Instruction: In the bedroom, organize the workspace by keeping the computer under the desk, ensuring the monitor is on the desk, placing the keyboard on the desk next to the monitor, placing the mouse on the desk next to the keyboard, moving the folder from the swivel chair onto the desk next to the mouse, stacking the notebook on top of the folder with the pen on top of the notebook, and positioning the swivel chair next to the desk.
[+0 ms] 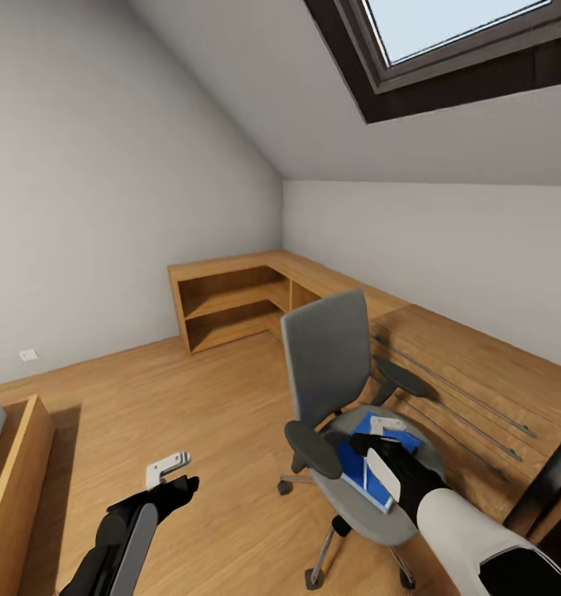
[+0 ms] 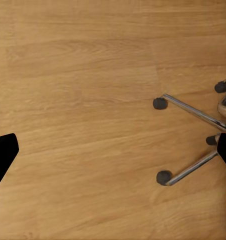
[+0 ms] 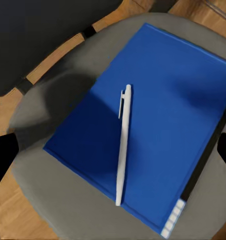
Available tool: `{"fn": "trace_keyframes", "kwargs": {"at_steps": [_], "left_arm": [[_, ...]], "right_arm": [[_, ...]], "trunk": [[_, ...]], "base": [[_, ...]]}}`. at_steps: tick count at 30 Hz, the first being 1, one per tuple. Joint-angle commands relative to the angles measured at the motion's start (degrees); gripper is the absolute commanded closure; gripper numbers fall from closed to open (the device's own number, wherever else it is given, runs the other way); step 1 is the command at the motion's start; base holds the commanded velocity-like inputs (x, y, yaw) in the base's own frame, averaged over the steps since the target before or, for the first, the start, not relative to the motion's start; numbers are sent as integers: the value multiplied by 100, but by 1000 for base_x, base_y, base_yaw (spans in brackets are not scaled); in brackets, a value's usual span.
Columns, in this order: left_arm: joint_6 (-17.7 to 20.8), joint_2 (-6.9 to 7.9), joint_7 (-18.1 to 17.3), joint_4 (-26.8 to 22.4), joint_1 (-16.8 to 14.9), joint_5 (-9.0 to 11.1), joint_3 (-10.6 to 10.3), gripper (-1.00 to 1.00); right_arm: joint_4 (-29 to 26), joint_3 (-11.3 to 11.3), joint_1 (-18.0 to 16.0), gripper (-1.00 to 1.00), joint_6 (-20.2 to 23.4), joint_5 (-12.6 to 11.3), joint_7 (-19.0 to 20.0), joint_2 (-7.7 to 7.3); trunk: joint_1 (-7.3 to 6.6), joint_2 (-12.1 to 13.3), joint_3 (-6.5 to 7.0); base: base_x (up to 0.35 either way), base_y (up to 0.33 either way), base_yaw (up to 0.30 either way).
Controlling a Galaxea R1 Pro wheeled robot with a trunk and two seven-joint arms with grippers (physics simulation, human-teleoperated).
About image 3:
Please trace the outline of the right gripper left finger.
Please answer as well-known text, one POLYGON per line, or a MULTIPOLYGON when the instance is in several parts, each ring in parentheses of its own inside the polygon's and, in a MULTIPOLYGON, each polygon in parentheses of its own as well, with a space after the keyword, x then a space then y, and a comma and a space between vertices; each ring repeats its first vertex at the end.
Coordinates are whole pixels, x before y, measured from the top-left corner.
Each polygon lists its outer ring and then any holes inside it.
POLYGON ((11 168, 11 163, 18 152, 19 145, 14 133, 0 136, 0 182, 8 168, 11 168))

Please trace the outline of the swivel chair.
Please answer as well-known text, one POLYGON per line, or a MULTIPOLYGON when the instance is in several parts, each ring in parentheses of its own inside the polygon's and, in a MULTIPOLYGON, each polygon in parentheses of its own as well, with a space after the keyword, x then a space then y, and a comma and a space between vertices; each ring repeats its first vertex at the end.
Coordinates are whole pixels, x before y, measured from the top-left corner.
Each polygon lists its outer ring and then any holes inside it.
MULTIPOLYGON (((167 240, 43 148, 144 23, 226 60, 226 38, 167 13, 178 0, 155 0, 96 31, 93 24, 124 0, 0 0, 0 97, 23 98, 9 121, 19 151, 13 176, 60 240, 167 240), (77 34, 84 41, 35 84, 27 76, 77 34)), ((226 124, 222 133, 226 133, 226 124)), ((219 139, 168 240, 210 240, 226 223, 226 163, 219 139)), ((0 238, 1 240, 1 238, 0 238)))

